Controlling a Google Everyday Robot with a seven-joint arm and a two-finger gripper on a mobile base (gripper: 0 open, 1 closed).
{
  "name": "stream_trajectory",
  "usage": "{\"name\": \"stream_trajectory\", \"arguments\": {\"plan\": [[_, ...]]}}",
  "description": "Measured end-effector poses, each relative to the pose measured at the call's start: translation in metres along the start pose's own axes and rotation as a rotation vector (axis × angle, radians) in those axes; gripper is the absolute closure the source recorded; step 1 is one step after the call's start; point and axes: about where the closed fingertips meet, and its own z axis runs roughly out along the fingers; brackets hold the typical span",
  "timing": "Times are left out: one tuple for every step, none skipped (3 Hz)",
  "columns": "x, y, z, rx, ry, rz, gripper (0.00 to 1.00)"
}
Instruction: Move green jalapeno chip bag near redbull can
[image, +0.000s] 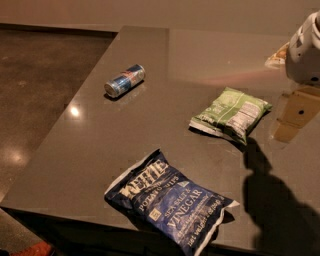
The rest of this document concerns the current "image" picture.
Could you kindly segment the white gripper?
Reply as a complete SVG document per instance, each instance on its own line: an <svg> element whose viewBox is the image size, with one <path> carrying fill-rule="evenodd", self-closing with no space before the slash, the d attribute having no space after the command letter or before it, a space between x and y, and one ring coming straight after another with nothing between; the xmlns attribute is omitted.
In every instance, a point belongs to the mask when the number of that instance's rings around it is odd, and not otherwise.
<svg viewBox="0 0 320 256"><path fill-rule="evenodd" d="M285 64L287 77L298 84L320 85L320 10L266 61L268 68ZM302 86L284 94L285 106L276 119L273 138L288 143L320 112L320 88Z"/></svg>

